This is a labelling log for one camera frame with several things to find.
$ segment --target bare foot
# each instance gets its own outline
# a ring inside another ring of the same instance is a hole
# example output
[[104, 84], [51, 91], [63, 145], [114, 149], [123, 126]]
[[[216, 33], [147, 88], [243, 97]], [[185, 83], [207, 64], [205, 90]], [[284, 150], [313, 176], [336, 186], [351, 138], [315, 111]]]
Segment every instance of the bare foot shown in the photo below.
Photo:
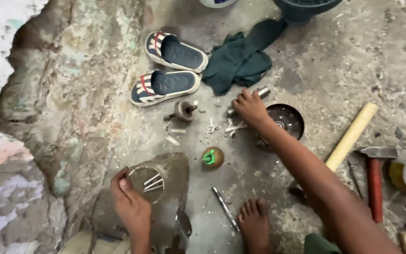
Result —
[[269, 209], [266, 200], [249, 199], [237, 216], [248, 254], [270, 253]]

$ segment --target hammer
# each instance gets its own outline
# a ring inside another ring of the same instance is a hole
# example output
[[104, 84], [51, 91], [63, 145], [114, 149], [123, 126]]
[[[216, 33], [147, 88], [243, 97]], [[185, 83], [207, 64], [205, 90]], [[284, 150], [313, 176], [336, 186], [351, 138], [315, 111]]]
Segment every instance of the hammer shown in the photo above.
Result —
[[369, 208], [375, 223], [383, 222], [382, 177], [380, 174], [380, 161], [378, 158], [392, 159], [398, 157], [396, 147], [365, 147], [359, 149], [360, 153], [368, 156], [368, 195]]

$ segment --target metal pipe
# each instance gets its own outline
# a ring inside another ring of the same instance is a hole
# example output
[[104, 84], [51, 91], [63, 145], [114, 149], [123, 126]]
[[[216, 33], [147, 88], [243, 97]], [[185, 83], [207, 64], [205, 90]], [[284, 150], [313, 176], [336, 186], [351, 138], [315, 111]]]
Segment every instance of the metal pipe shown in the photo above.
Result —
[[[258, 89], [256, 89], [257, 91], [258, 91], [258, 95], [259, 95], [259, 97], [261, 98], [261, 99], [264, 99], [265, 97], [267, 97], [269, 94], [270, 94], [270, 89], [267, 87], [267, 86], [264, 86], [263, 88], [258, 88]], [[234, 108], [229, 108], [227, 111], [226, 111], [226, 116], [228, 116], [229, 118], [230, 117], [233, 117], [234, 115], [236, 114], [236, 111], [234, 110]]]
[[144, 189], [144, 193], [145, 192], [149, 192], [149, 191], [154, 191], [155, 189], [159, 189], [159, 188], [164, 188], [164, 185], [163, 184], [161, 184], [161, 185], [158, 185], [158, 186], [156, 186], [156, 187], [153, 187], [153, 188], [150, 188], [150, 189]]
[[211, 188], [212, 192], [216, 195], [217, 199], [219, 200], [219, 203], [222, 205], [223, 210], [225, 210], [226, 215], [229, 217], [231, 223], [233, 224], [234, 228], [236, 229], [237, 232], [240, 231], [239, 227], [237, 226], [236, 221], [234, 220], [233, 215], [229, 211], [228, 207], [225, 205], [225, 201], [223, 201], [222, 196], [220, 195], [219, 191], [217, 190], [216, 187]]
[[161, 179], [159, 179], [158, 181], [153, 182], [153, 183], [150, 184], [149, 186], [145, 187], [144, 190], [149, 189], [149, 188], [155, 186], [156, 184], [158, 184], [158, 183], [163, 183], [163, 182], [164, 182], [164, 179], [161, 178]]
[[150, 179], [148, 179], [146, 182], [144, 182], [144, 186], [147, 186], [149, 183], [153, 182], [158, 176], [161, 176], [160, 174], [157, 174]]

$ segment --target green shorts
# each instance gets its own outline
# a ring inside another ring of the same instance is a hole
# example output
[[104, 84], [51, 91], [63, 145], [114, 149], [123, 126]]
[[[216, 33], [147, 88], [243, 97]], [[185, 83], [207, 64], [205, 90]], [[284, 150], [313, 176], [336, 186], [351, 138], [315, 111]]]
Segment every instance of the green shorts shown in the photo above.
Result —
[[339, 248], [319, 234], [308, 234], [305, 237], [304, 254], [341, 254]]

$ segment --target human hand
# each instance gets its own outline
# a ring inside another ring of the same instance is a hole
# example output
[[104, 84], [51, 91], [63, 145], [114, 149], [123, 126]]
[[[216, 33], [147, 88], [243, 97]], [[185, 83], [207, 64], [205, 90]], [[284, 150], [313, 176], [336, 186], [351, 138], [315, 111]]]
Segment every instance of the human hand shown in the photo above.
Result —
[[125, 167], [110, 181], [110, 192], [114, 200], [115, 211], [134, 241], [147, 240], [149, 242], [151, 205], [126, 178], [128, 172], [129, 168]]
[[272, 120], [256, 90], [250, 95], [246, 88], [242, 89], [242, 93], [231, 104], [242, 119], [254, 128], [258, 128], [264, 121]]

